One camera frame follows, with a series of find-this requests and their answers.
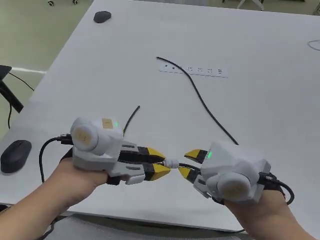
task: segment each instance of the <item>white table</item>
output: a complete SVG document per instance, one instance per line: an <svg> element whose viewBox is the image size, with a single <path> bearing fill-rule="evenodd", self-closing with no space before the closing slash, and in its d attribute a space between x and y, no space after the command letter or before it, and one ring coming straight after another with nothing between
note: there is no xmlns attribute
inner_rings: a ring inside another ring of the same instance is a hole
<svg viewBox="0 0 320 240"><path fill-rule="evenodd" d="M95 12L112 18L93 22ZM262 150L272 172L292 187L292 211L320 238L320 53L316 16L127 0L96 0L0 144L29 140L22 170L0 175L0 203L14 204L41 183L38 154L49 138L83 116L117 117L125 139L169 158L229 141L183 74L158 71L156 56L227 68L229 78L193 76L208 107L241 145ZM68 146L44 152L48 177ZM98 188L72 212L239 230L224 207L202 197L177 170L155 182Z"/></svg>

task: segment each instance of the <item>beige label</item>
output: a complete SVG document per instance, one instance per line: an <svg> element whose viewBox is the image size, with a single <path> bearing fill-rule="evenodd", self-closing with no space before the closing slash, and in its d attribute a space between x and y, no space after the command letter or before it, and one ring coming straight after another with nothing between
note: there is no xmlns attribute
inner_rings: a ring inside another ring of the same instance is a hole
<svg viewBox="0 0 320 240"><path fill-rule="evenodd" d="M91 142L91 135L81 129L76 129L72 137L83 142L83 144L87 146Z"/></svg>
<svg viewBox="0 0 320 240"><path fill-rule="evenodd" d="M104 129L113 129L114 125L112 124L112 120L109 118L102 118L102 127Z"/></svg>

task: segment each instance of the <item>black connector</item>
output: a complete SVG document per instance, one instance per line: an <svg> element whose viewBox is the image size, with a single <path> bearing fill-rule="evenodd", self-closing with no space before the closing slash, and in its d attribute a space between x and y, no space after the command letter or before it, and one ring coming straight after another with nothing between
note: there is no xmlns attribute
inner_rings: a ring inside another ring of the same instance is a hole
<svg viewBox="0 0 320 240"><path fill-rule="evenodd" d="M72 137L71 137L70 133L61 134L58 141L61 142L61 144L64 144L64 145L73 145L74 144L74 142L72 141Z"/></svg>

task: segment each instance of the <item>wrist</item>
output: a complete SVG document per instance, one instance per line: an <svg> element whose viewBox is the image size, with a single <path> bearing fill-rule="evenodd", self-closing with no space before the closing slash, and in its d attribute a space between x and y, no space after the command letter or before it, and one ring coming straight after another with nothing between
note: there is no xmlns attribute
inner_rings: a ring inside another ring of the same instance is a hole
<svg viewBox="0 0 320 240"><path fill-rule="evenodd" d="M58 214L71 207L72 193L70 189L69 182L51 179L50 177L39 187L41 194L44 196L43 199L46 199Z"/></svg>

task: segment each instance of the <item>black stand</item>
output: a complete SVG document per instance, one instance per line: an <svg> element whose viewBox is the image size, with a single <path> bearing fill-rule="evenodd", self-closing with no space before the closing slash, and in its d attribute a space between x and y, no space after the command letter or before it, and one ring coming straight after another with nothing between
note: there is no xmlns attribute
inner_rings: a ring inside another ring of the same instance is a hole
<svg viewBox="0 0 320 240"><path fill-rule="evenodd" d="M4 83L3 79L7 76L7 74L11 71L12 67L0 65L0 94L11 103L12 107L20 113L24 108L19 99L14 95L14 93L8 88L8 86Z"/></svg>

